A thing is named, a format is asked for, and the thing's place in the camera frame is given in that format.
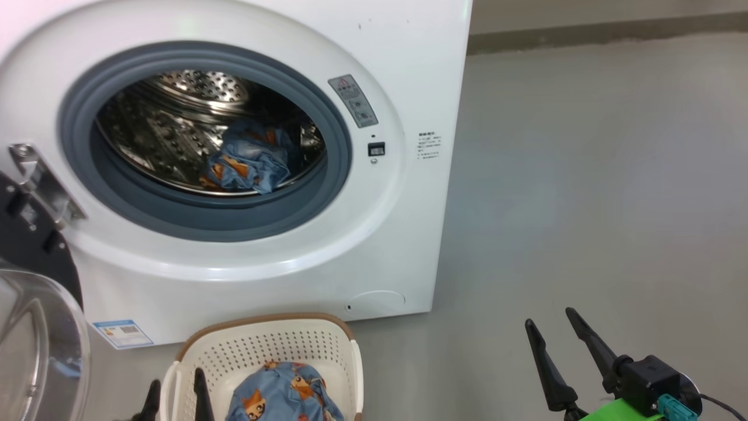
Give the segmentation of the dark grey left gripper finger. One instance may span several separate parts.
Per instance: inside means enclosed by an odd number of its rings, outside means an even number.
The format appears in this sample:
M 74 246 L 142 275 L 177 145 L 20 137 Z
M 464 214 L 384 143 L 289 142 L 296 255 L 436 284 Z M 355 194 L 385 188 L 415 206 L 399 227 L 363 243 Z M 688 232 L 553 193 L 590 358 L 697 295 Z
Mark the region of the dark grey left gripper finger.
M 202 368 L 195 369 L 194 392 L 196 395 L 195 421 L 214 421 L 213 405 Z
M 139 421 L 155 421 L 158 411 L 160 411 L 160 392 L 161 382 L 154 380 L 151 382 L 143 407 L 139 412 Z

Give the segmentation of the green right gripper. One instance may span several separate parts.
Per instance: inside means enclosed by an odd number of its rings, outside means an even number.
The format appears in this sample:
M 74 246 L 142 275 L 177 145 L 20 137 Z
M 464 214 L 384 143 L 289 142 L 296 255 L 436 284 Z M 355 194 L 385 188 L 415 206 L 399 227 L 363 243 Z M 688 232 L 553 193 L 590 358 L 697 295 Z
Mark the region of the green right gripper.
M 614 361 L 618 356 L 601 339 L 598 333 L 588 325 L 578 311 L 572 307 L 565 309 L 577 338 L 588 348 L 601 376 L 602 387 L 606 392 L 619 392 L 620 383 L 614 371 Z M 649 408 L 651 414 L 645 416 L 623 399 L 617 399 L 587 415 L 577 405 L 577 392 L 564 381 L 558 368 L 546 349 L 546 341 L 531 318 L 525 321 L 525 330 L 534 357 L 535 368 L 539 374 L 542 390 L 548 410 L 563 412 L 564 420 L 663 420 L 658 409 L 658 402 Z

